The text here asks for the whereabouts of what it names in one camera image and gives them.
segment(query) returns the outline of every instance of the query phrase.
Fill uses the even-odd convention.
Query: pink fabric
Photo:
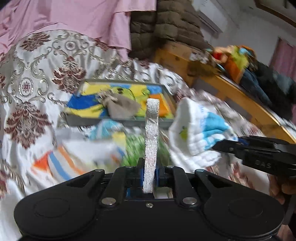
[[[296,81],[296,46],[291,46],[286,40],[279,39],[270,67]]]
[[[0,53],[31,33],[72,30],[131,49],[130,11],[155,11],[156,0],[11,0],[0,11]]]

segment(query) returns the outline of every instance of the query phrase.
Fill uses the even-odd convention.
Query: ceiling
[[[284,0],[237,0],[241,10],[259,16],[296,37],[296,8]]]

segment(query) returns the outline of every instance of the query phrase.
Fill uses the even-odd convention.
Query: pink sheet
[[[0,53],[28,34],[58,29],[131,49],[128,12],[155,10],[156,0],[11,0],[0,11]]]

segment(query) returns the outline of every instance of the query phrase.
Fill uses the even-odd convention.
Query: blue and white cloth
[[[237,141],[229,124],[190,98],[183,98],[169,128],[172,161],[186,172],[215,165],[221,153],[211,151],[223,139]]]

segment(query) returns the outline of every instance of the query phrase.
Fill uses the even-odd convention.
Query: orange stripe
[[[64,148],[62,146],[58,147],[59,152],[63,155],[63,157],[67,160],[69,166],[75,171],[77,172],[79,175],[85,174],[84,171],[81,171],[79,168],[77,168],[72,159],[69,157],[68,153],[64,150]]]

